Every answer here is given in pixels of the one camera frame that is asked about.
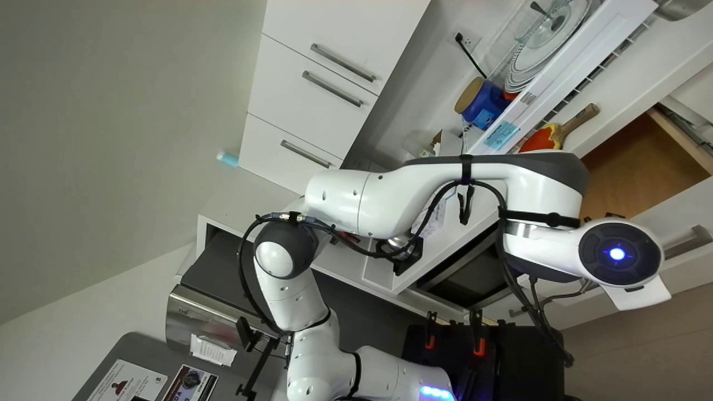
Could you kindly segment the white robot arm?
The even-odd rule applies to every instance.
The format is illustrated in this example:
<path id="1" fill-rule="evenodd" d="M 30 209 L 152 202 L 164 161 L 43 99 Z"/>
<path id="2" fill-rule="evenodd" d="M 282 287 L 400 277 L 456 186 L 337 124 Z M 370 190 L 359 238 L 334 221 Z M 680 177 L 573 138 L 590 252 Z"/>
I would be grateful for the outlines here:
<path id="1" fill-rule="evenodd" d="M 587 172 L 567 151 L 435 157 L 392 172 L 314 173 L 294 212 L 256 217 L 251 265 L 269 324 L 294 336 L 287 401 L 425 401 L 454 392 L 436 365 L 363 346 L 338 348 L 338 324 L 322 302 L 312 262 L 334 236 L 370 258 L 411 267 L 473 223 L 473 194 L 495 197 L 496 245 L 508 279 L 590 281 L 620 309 L 670 298 L 655 236 L 626 221 L 580 218 Z"/>

